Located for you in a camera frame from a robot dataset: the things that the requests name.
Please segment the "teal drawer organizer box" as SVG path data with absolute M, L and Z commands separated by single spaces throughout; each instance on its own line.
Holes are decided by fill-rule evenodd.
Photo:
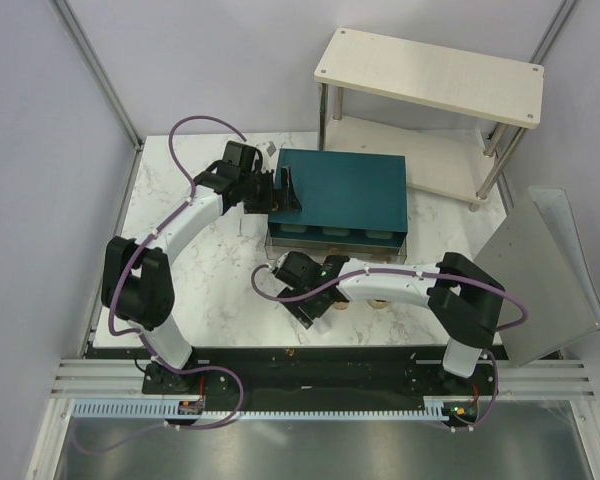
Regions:
M 268 216 L 268 258 L 300 251 L 315 260 L 349 255 L 375 262 L 406 261 L 405 157 L 282 148 L 277 186 L 285 167 L 302 210 Z

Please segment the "green makeup tube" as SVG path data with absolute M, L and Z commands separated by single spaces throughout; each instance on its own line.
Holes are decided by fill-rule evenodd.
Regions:
M 313 323 L 313 328 L 315 331 L 321 335 L 325 335 L 330 332 L 331 325 L 322 319 L 318 319 Z

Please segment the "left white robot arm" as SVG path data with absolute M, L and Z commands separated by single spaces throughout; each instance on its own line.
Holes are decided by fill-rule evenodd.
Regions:
M 266 170 L 263 162 L 260 149 L 229 141 L 222 157 L 190 179 L 183 198 L 143 239 L 116 236 L 107 244 L 101 302 L 109 309 L 110 333 L 139 334 L 166 367 L 165 382 L 178 393 L 195 389 L 200 371 L 189 363 L 193 347 L 172 315 L 172 264 L 199 233 L 233 207 L 242 205 L 246 214 L 302 210 L 291 168 Z

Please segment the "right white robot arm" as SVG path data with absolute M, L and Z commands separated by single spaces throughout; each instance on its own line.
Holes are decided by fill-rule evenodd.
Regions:
M 274 277 L 286 285 L 278 297 L 301 299 L 285 307 L 304 326 L 335 303 L 377 300 L 429 310 L 449 336 L 438 381 L 447 392 L 463 392 L 474 381 L 482 352 L 493 343 L 502 286 L 466 257 L 447 253 L 428 265 L 387 265 L 331 255 L 320 264 L 301 252 L 276 261 Z

